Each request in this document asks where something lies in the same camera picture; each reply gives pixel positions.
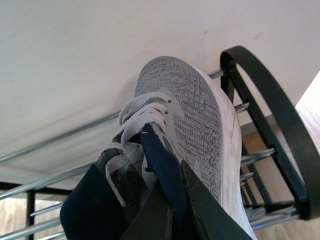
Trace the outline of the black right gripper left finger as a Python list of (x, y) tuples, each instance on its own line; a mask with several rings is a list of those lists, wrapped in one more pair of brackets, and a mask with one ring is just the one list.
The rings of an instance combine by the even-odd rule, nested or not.
[(122, 240), (170, 240), (172, 238), (173, 210), (162, 190), (156, 184), (145, 205), (129, 225)]

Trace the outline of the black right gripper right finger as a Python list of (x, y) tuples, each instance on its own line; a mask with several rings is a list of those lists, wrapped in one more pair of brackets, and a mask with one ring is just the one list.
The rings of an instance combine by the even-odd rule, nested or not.
[(189, 225), (195, 240), (250, 240), (224, 211), (186, 161), (181, 162), (189, 206)]

